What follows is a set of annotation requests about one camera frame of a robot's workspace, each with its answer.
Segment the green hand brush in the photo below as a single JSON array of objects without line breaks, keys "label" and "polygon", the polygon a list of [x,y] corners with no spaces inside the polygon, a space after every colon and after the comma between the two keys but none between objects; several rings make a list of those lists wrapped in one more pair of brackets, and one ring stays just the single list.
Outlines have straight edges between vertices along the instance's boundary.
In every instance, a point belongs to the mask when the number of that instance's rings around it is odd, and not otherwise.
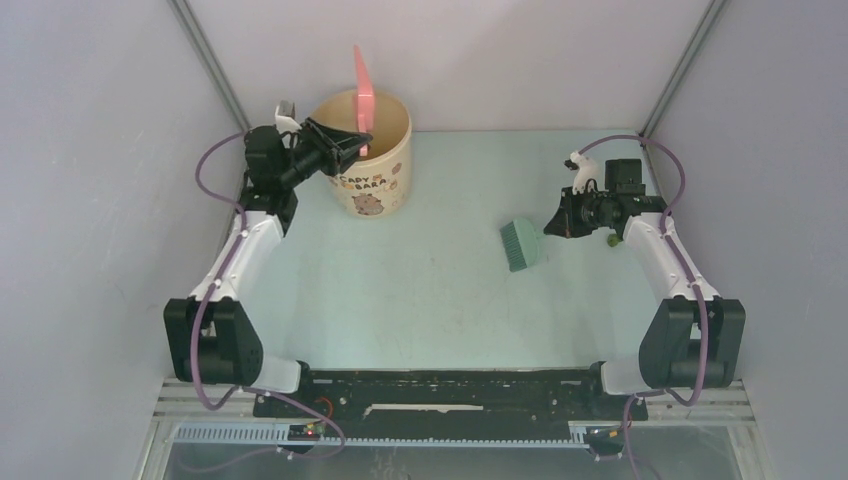
[{"label": "green hand brush", "polygon": [[536,265],[541,257],[544,234],[527,218],[516,218],[499,229],[509,271],[519,272]]}]

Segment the green paper scrap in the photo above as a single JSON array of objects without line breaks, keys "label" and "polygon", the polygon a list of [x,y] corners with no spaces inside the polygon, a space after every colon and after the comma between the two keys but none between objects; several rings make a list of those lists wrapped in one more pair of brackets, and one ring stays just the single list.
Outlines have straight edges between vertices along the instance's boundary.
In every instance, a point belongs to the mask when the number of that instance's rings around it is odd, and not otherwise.
[{"label": "green paper scrap", "polygon": [[618,245],[620,245],[622,242],[623,242],[623,239],[620,236],[618,236],[617,234],[610,234],[607,237],[607,245],[610,248],[615,248]]}]

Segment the pink plastic dustpan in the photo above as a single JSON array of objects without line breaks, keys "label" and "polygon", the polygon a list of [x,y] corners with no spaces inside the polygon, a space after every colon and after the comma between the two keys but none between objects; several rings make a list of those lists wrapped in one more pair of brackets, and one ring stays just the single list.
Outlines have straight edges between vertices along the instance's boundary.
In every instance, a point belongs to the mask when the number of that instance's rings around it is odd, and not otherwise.
[{"label": "pink plastic dustpan", "polygon": [[356,126],[360,133],[370,133],[374,128],[376,95],[367,66],[358,45],[353,46],[356,75],[356,95],[354,113]]}]

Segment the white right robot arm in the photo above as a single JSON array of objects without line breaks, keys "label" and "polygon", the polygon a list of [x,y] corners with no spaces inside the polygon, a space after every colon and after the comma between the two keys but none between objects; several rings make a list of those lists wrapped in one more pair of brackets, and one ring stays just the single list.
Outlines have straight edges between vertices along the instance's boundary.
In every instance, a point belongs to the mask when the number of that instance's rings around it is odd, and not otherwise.
[{"label": "white right robot arm", "polygon": [[620,407],[622,395],[729,386],[745,309],[740,301],[722,297],[693,265],[665,200],[647,194],[640,160],[599,166],[574,152],[565,165],[576,176],[563,188],[544,234],[576,239],[612,230],[635,254],[658,302],[636,356],[602,363],[601,379],[583,388],[585,411],[606,418]]}]

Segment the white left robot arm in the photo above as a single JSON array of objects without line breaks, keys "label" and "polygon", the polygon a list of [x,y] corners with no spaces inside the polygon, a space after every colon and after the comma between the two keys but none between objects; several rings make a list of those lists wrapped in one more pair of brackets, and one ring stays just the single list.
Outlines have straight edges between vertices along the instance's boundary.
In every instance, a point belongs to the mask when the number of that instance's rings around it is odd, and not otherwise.
[{"label": "white left robot arm", "polygon": [[301,380],[304,363],[265,351],[243,299],[288,233],[296,187],[317,173],[345,173],[373,137],[308,118],[292,131],[264,125],[239,138],[247,185],[238,199],[227,201],[235,210],[231,232],[204,279],[164,308],[171,360],[183,382],[276,391],[283,409],[304,416],[316,403],[315,388]]}]

